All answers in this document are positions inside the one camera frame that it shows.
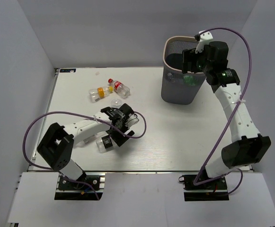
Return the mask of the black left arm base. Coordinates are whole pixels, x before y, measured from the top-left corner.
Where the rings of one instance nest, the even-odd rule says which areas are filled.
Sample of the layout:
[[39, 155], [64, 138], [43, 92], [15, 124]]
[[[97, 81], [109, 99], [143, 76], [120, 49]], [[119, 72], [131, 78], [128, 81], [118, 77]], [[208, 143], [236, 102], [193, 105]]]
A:
[[56, 201], [98, 201], [105, 186], [104, 174], [88, 174], [84, 181], [91, 185], [96, 193], [85, 184], [74, 183], [59, 175], [54, 199]]

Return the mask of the black label clear bottle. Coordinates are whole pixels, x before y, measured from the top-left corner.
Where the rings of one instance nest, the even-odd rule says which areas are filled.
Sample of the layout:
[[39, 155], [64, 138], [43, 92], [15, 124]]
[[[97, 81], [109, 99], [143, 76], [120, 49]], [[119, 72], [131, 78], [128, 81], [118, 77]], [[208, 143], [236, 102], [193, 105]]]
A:
[[111, 139], [109, 135], [98, 138], [96, 140], [96, 145], [100, 153], [105, 153], [115, 148], [115, 142]]

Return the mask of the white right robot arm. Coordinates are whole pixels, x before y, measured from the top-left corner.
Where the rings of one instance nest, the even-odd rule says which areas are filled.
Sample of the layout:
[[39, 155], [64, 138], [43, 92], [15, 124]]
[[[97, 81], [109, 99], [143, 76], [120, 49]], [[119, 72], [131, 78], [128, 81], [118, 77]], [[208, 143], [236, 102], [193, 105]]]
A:
[[232, 143], [225, 146], [213, 162], [205, 161], [194, 185], [212, 188], [217, 179], [243, 166], [258, 163], [271, 146], [268, 136], [262, 136], [243, 99], [240, 79], [234, 69], [228, 68], [228, 45], [212, 41], [200, 50], [184, 50], [183, 72], [202, 72], [220, 101], [227, 118], [224, 132], [230, 130]]

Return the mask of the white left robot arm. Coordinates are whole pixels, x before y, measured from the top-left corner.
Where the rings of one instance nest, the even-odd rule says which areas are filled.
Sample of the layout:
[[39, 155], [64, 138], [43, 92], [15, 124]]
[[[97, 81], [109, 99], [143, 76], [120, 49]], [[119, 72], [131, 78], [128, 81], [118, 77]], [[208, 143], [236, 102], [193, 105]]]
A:
[[130, 127], [139, 121], [132, 108], [123, 104], [120, 108], [105, 107], [90, 118], [68, 125], [53, 123], [41, 139], [37, 152], [55, 172], [69, 178], [70, 184], [82, 188], [86, 183], [85, 172], [71, 159], [73, 147], [100, 132], [109, 136], [108, 146], [122, 146], [134, 131]]

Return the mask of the green bottle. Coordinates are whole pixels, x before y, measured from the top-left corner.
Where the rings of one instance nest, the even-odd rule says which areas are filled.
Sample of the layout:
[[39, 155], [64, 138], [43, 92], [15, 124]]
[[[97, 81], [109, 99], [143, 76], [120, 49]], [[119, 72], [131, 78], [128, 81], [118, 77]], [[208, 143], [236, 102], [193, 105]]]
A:
[[199, 83], [198, 76], [195, 75], [185, 75], [183, 77], [183, 83], [187, 86], [197, 86]]
[[174, 74], [171, 72], [168, 72], [166, 74], [166, 80], [171, 84], [181, 85], [183, 83], [183, 80], [181, 77], [178, 76], [178, 74]]

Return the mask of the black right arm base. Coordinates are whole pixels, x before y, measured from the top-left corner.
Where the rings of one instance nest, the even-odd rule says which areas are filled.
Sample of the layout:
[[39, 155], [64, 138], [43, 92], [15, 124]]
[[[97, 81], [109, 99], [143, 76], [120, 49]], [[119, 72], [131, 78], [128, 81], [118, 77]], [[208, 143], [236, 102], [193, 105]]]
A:
[[228, 188], [224, 178], [201, 185], [194, 185], [196, 175], [181, 175], [178, 182], [183, 184], [184, 200], [192, 201], [228, 201]]

